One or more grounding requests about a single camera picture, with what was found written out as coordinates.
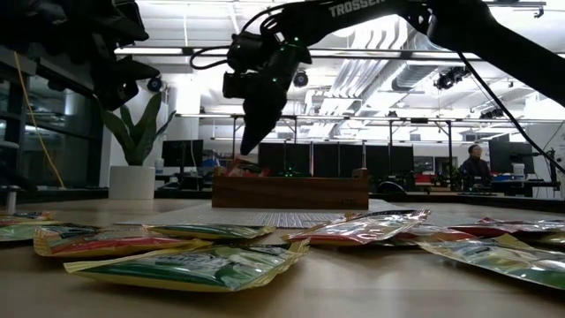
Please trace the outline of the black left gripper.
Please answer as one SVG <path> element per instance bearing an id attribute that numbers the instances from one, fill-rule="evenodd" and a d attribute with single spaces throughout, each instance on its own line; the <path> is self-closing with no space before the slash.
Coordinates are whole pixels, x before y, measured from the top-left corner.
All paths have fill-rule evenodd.
<path id="1" fill-rule="evenodd" d="M 88 57 L 94 94 L 105 110 L 117 110 L 138 93 L 135 81 L 157 77 L 153 66 L 118 59 L 115 49 L 148 39 L 134 0 L 87 0 Z"/>

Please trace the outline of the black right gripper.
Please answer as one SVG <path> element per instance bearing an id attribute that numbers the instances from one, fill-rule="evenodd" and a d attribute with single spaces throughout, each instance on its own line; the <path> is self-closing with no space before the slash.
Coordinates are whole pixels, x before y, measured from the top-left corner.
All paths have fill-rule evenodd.
<path id="1" fill-rule="evenodd" d="M 287 93 L 300 63 L 310 64 L 307 47 L 299 44 L 280 44 L 260 70 L 256 91 L 269 97 L 250 97 L 243 103 L 245 129 L 240 154 L 248 155 L 270 134 L 280 119 L 287 102 Z"/>

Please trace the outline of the black monitor on arm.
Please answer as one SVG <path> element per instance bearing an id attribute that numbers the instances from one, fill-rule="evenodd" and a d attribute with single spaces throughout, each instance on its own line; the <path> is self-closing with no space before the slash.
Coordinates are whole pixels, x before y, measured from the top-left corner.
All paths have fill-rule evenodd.
<path id="1" fill-rule="evenodd" d="M 511 173 L 513 164 L 521 163 L 526 175 L 535 173 L 533 150 L 528 143 L 490 140 L 488 152 L 491 172 Z"/>

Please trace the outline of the long ceiling light strip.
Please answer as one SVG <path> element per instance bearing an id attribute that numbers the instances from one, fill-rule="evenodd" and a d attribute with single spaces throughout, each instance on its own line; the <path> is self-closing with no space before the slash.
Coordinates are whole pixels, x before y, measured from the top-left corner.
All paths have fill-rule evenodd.
<path id="1" fill-rule="evenodd" d="M 350 58 L 384 60 L 453 61 L 459 55 L 445 50 L 407 49 L 310 49 L 312 58 Z"/>
<path id="2" fill-rule="evenodd" d="M 140 56 L 140 57 L 189 57 L 194 54 L 203 57 L 225 57 L 228 53 L 228 46 L 219 47 L 140 47 L 131 46 L 115 49 L 117 56 Z"/>

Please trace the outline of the green snake plant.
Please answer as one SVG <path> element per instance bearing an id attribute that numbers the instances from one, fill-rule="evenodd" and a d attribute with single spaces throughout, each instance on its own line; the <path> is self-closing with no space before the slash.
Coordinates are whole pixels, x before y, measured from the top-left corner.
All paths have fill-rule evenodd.
<path id="1" fill-rule="evenodd" d="M 152 95 L 141 115 L 134 124 L 130 109 L 124 104 L 119 115 L 101 108 L 102 122 L 120 144 L 126 162 L 130 166 L 142 166 L 154 147 L 154 142 L 164 134 L 176 112 L 169 114 L 165 123 L 158 127 L 157 117 L 162 105 L 162 92 Z"/>

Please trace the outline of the wooden three-compartment box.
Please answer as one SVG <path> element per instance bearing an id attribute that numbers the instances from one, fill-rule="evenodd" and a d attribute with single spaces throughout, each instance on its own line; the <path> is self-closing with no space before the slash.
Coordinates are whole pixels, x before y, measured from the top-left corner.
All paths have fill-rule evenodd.
<path id="1" fill-rule="evenodd" d="M 366 178 L 232 177 L 216 168 L 214 208 L 367 210 Z"/>

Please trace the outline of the black computer monitor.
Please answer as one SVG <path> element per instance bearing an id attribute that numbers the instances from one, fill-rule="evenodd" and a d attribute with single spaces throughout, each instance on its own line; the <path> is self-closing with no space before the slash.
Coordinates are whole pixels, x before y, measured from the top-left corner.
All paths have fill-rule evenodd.
<path id="1" fill-rule="evenodd" d="M 203 158 L 203 140 L 171 140 L 162 144 L 165 167 L 200 167 Z"/>

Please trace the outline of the grey woven placemat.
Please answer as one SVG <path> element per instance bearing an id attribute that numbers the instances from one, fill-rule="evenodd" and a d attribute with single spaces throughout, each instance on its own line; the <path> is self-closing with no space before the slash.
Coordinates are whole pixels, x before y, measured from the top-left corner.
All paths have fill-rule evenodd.
<path id="1" fill-rule="evenodd" d="M 473 206 L 462 204 L 415 203 L 406 207 L 394 205 L 383 200 L 369 200 L 369 209 L 361 210 L 361 215 L 401 214 L 416 210 L 429 210 L 426 221 L 431 224 L 452 225 L 474 223 L 486 214 Z M 271 209 L 271 208 L 213 208 L 202 203 L 153 216 L 141 216 L 121 222 L 122 225 L 159 225 L 184 223 L 217 223 L 244 226 L 272 225 L 285 229 L 305 229 L 326 221 L 344 217 L 345 210 L 324 209 Z"/>

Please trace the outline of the white round plant pot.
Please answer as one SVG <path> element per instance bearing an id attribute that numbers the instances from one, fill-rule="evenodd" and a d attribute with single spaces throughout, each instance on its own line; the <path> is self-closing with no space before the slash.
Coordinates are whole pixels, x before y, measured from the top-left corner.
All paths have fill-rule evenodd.
<path id="1" fill-rule="evenodd" d="M 154 198 L 155 170 L 145 166 L 111 166 L 109 198 L 122 201 L 146 201 Z"/>

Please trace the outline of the black office chair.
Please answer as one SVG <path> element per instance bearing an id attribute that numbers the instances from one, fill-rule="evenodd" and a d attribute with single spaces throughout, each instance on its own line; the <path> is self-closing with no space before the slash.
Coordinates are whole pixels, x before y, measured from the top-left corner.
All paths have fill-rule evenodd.
<path id="1" fill-rule="evenodd" d="M 376 186 L 375 192 L 379 194 L 402 194 L 402 195 L 406 194 L 404 188 L 393 181 L 380 182 Z"/>

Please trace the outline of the black ceiling spotlight cluster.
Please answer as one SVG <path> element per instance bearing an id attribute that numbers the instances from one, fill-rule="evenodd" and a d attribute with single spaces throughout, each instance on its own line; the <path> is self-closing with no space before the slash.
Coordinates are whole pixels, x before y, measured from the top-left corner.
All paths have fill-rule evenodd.
<path id="1" fill-rule="evenodd" d="M 469 76 L 471 71 L 466 66 L 453 66 L 444 72 L 441 72 L 438 79 L 433 85 L 438 90 L 447 90 L 455 84 L 461 82 L 465 77 Z"/>

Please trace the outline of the person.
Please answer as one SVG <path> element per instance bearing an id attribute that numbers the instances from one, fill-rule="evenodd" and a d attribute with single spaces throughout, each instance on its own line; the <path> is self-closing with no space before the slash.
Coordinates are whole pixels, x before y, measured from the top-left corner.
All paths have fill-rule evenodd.
<path id="1" fill-rule="evenodd" d="M 468 158 L 458 168 L 463 187 L 490 186 L 492 175 L 487 162 L 481 158 L 482 147 L 477 144 L 471 145 L 468 148 L 468 155 Z"/>

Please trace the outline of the black background desk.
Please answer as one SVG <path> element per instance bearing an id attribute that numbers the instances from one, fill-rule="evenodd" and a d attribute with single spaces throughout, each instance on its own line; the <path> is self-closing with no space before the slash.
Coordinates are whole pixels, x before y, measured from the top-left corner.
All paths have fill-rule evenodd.
<path id="1" fill-rule="evenodd" d="M 496 193 L 502 193 L 504 196 L 533 198 L 535 188 L 545 188 L 546 190 L 551 189 L 554 192 L 559 192 L 561 190 L 561 183 L 539 180 L 492 181 L 487 186 L 464 187 L 461 194 L 494 196 Z"/>

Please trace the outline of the black metal rig frame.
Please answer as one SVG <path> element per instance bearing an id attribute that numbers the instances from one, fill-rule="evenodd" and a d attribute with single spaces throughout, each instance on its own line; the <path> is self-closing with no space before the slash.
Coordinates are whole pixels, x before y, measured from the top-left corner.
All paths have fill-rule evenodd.
<path id="1" fill-rule="evenodd" d="M 427 117 L 351 117 L 351 116 L 307 116 L 281 115 L 281 123 L 292 123 L 291 138 L 265 137 L 263 141 L 292 142 L 330 142 L 330 143 L 380 143 L 388 144 L 424 144 L 445 145 L 449 156 L 453 155 L 456 140 L 453 136 L 453 118 Z M 431 138 L 420 134 L 420 140 L 411 140 L 408 133 L 403 139 L 396 136 L 404 128 L 436 128 L 442 137 Z"/>

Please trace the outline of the white short post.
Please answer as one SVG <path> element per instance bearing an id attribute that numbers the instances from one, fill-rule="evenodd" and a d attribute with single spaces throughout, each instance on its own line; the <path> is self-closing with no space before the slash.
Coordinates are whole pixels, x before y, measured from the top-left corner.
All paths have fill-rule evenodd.
<path id="1" fill-rule="evenodd" d="M 19 188 L 16 185 L 6 185 L 2 187 L 6 194 L 6 211 L 8 215 L 13 215 L 16 210 L 17 194 Z"/>

